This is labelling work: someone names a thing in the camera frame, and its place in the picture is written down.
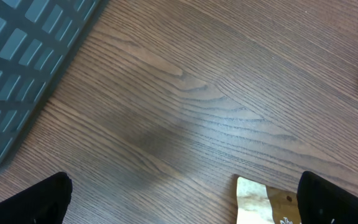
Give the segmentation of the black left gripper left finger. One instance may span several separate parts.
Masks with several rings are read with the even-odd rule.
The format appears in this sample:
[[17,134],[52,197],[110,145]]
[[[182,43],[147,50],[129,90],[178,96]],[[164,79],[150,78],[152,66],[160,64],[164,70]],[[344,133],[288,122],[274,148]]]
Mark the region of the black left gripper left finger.
[[0,224],[62,224],[72,191],[67,173],[57,172],[0,202]]

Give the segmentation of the beige brown snack bag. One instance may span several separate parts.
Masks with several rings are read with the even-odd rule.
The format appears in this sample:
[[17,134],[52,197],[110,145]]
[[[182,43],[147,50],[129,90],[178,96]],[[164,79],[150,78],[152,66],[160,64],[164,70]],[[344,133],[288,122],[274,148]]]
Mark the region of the beige brown snack bag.
[[296,193],[238,177],[237,224],[301,224]]

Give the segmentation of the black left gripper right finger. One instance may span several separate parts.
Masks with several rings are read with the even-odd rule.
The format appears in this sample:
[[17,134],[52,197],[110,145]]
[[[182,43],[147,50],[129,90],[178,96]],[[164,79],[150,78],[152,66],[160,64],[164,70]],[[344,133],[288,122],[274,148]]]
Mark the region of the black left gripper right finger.
[[358,224],[358,197],[305,171],[297,190],[302,224]]

